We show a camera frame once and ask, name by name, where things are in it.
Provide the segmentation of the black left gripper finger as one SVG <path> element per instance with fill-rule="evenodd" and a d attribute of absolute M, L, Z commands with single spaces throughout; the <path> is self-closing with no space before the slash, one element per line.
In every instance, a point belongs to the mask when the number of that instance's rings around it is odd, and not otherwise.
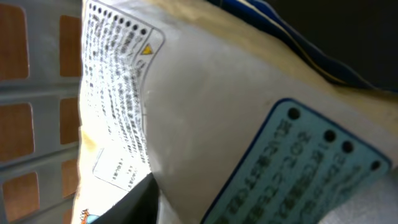
<path fill-rule="evenodd" d="M 90 215 L 90 223 L 156 224 L 159 194 L 153 174 L 148 174 L 105 214 L 99 217 Z"/>

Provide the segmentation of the cream snack bag blue trim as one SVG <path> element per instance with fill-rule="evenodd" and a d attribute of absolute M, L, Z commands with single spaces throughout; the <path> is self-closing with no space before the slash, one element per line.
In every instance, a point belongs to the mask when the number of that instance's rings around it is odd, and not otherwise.
<path fill-rule="evenodd" d="M 72 223 L 143 178 L 157 223 L 396 223 L 397 76 L 265 1 L 83 1 Z"/>

